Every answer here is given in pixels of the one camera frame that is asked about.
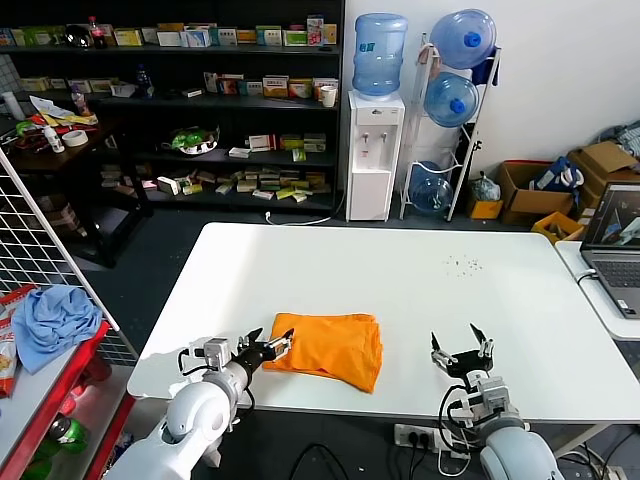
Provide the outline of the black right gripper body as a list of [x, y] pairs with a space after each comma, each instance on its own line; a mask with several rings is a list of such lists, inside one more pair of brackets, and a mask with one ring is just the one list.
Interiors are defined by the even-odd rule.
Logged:
[[492, 357], [480, 357], [479, 350], [469, 350], [452, 355], [448, 361], [446, 373], [449, 377], [463, 381], [465, 387], [471, 387], [472, 380], [469, 375], [473, 372], [489, 374], [493, 368]]

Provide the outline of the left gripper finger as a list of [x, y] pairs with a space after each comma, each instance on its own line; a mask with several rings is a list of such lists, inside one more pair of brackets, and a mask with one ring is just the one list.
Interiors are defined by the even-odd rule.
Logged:
[[238, 345], [237, 345], [237, 350], [238, 351], [244, 351], [244, 350], [261, 350], [263, 348], [263, 343], [259, 340], [259, 337], [261, 336], [263, 332], [263, 328], [259, 327], [257, 329], [254, 329], [252, 331], [250, 331], [248, 334], [244, 335], [244, 336], [240, 336], [238, 339]]
[[263, 346], [265, 361], [277, 361], [288, 354], [292, 348], [294, 329], [287, 330], [283, 335], [266, 342]]

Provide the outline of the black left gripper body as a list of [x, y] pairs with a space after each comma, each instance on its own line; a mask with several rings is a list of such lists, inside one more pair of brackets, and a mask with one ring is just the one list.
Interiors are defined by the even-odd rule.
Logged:
[[274, 359], [275, 350], [268, 343], [254, 343], [232, 357], [232, 361], [242, 366], [247, 375], [252, 375], [264, 362]]

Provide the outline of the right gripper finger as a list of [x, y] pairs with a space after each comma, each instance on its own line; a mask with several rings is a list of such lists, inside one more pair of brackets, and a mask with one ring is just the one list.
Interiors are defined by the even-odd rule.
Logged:
[[470, 327], [479, 343], [478, 357], [492, 358], [494, 341], [491, 338], [487, 338], [484, 332], [480, 328], [476, 327], [473, 323], [470, 324]]
[[431, 332], [431, 360], [441, 370], [448, 370], [458, 362], [457, 358], [440, 347], [434, 332]]

